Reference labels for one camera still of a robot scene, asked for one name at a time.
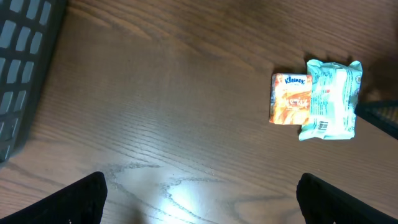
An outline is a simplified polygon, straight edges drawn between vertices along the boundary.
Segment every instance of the orange tissue packet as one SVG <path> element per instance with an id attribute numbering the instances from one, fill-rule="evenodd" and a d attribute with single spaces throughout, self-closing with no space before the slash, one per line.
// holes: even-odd
<path id="1" fill-rule="evenodd" d="M 269 122 L 308 124 L 312 76 L 277 73 L 272 76 Z"/>

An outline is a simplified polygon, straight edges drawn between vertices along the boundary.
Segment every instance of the kleenex logo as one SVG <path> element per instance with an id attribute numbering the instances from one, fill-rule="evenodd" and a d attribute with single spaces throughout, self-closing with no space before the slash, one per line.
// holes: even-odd
<path id="1" fill-rule="evenodd" d="M 288 78 L 285 78 L 285 82 L 286 82 L 286 84 L 288 84 L 288 83 L 300 83 L 300 84 L 305 84 L 305 80 L 304 79 L 301 79 L 301 78 L 292 78 L 292 77 L 288 77 Z"/>

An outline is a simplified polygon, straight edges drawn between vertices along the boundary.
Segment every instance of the teal and white package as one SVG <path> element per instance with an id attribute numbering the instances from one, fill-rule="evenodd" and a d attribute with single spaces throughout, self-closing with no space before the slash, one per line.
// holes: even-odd
<path id="1" fill-rule="evenodd" d="M 300 141 L 310 138 L 351 139 L 355 135 L 354 110 L 361 86 L 362 65 L 355 61 L 338 63 L 307 62 L 312 75 L 310 120 L 302 126 Z"/>

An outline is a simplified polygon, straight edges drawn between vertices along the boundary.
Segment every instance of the black object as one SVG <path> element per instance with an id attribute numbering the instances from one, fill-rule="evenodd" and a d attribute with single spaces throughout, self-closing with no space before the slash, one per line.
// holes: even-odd
<path id="1" fill-rule="evenodd" d="M 23 147 L 66 0 L 0 0 L 0 162 Z"/>
<path id="2" fill-rule="evenodd" d="M 303 174 L 297 186 L 297 200 L 307 224 L 398 223 L 312 174 Z"/>
<path id="3" fill-rule="evenodd" d="M 398 139 L 398 100 L 360 103 L 356 107 L 355 113 Z"/>
<path id="4" fill-rule="evenodd" d="M 0 224 L 100 224 L 107 193 L 104 174 L 95 172 Z"/>

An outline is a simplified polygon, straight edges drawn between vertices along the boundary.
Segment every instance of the wooden surface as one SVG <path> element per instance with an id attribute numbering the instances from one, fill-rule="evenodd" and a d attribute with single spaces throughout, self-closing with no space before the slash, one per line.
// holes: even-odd
<path id="1" fill-rule="evenodd" d="M 0 170 L 0 217 L 96 171 L 103 223 L 303 223 L 311 172 L 398 218 L 398 141 L 268 122 L 271 74 L 398 52 L 396 0 L 71 0 L 30 139 Z"/>

